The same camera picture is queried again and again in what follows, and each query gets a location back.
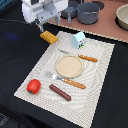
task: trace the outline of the plate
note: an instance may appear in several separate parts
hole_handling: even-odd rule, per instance
[[[78,77],[83,71],[83,61],[74,55],[66,55],[56,63],[56,70],[64,78]]]

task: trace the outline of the toy sausage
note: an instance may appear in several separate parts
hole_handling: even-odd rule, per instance
[[[51,84],[49,86],[49,88],[51,90],[53,90],[54,92],[56,92],[57,94],[59,94],[60,96],[62,96],[63,98],[65,98],[66,100],[68,100],[68,101],[71,100],[71,96],[69,96],[68,94],[66,94],[65,92],[63,92],[62,90],[60,90],[59,88],[57,88],[56,86],[54,86],[53,84]]]

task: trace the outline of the pot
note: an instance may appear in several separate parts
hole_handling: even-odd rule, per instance
[[[119,25],[123,29],[128,30],[128,4],[119,7],[117,9],[116,15]]]
[[[75,1],[68,1],[68,7],[62,11],[61,16],[68,18],[68,23],[71,23],[71,18],[77,16],[78,3]]]
[[[84,0],[69,0],[69,1],[75,1],[75,2],[77,2],[78,4],[84,3]]]
[[[93,24],[98,20],[99,6],[95,3],[86,2],[78,5],[77,18],[83,24]]]

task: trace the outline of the wire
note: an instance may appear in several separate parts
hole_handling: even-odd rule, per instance
[[[20,124],[21,124],[21,123],[18,122],[18,128],[21,128],[21,127],[20,127]],[[31,125],[25,126],[24,128],[31,128]]]
[[[26,25],[31,25],[31,23],[26,23],[26,22],[22,22],[22,21],[18,21],[18,20],[4,20],[4,19],[0,19],[0,21],[17,22],[17,23],[22,23],[22,24],[26,24]]]

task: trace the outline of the knife handle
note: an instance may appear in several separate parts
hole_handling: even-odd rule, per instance
[[[89,60],[89,61],[92,61],[92,62],[97,62],[98,60],[95,59],[95,58],[92,58],[92,57],[88,57],[88,56],[83,56],[83,55],[78,55],[79,58],[81,59],[85,59],[85,60]]]
[[[74,82],[74,81],[66,79],[66,78],[64,79],[64,82],[68,83],[68,84],[71,84],[71,85],[74,85],[74,86],[76,86],[78,88],[81,88],[81,89],[85,89],[86,88],[85,85],[77,83],[77,82]]]

